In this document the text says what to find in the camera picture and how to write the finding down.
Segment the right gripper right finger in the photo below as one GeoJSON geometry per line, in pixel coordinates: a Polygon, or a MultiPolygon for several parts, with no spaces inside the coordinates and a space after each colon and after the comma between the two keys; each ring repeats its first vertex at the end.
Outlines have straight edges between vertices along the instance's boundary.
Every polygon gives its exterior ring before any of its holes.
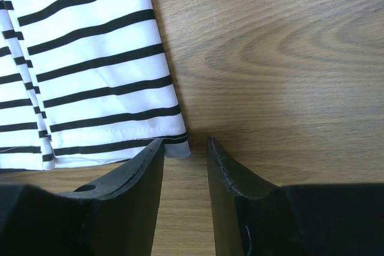
{"type": "Polygon", "coordinates": [[[283,233],[273,222],[282,188],[253,173],[213,137],[206,165],[216,255],[283,255],[283,233]]]}

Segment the black white striped tank top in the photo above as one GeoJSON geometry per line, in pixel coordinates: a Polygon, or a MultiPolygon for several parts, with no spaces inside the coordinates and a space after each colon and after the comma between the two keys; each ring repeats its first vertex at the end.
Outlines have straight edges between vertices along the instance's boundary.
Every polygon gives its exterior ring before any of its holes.
{"type": "Polygon", "coordinates": [[[1,168],[189,156],[151,0],[1,0],[1,168]]]}

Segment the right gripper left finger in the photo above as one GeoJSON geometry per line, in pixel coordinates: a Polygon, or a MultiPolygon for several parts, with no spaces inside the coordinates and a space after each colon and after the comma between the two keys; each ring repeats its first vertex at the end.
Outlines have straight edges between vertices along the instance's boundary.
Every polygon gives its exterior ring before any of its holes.
{"type": "Polygon", "coordinates": [[[160,205],[164,141],[64,197],[86,209],[75,255],[150,255],[160,205]]]}

